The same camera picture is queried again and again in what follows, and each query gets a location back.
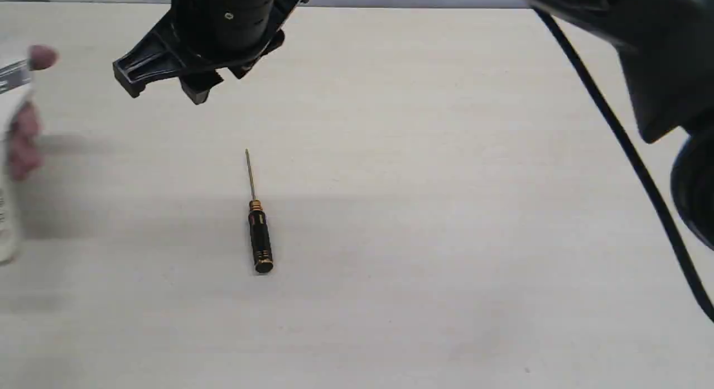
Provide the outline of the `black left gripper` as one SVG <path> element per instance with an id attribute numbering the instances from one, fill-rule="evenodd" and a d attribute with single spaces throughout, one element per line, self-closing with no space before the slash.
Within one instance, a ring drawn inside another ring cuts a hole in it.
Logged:
<path id="1" fill-rule="evenodd" d="M 168 12 L 133 49 L 113 63 L 120 86 L 138 97 L 151 82 L 178 79 L 204 104 L 227 69 L 245 77 L 285 40 L 283 25 L 309 0 L 171 0 Z"/>

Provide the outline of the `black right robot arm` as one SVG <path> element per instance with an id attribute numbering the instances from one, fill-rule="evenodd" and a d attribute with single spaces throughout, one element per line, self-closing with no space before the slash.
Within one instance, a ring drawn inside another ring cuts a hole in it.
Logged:
<path id="1" fill-rule="evenodd" d="M 712 247 L 712 0 L 524 0 L 617 51 L 641 139 L 688 139 L 670 189 L 676 210 Z"/>

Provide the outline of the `person's hand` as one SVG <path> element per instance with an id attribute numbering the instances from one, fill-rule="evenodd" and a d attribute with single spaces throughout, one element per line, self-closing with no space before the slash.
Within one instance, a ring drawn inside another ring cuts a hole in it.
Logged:
<path id="1" fill-rule="evenodd" d="M 46 44 L 30 46 L 29 56 L 33 70 L 48 69 L 56 64 L 59 57 L 56 49 Z M 40 132 L 38 109 L 28 102 L 16 115 L 8 135 L 8 167 L 14 180 L 25 180 L 41 165 L 42 155 L 36 143 Z"/>

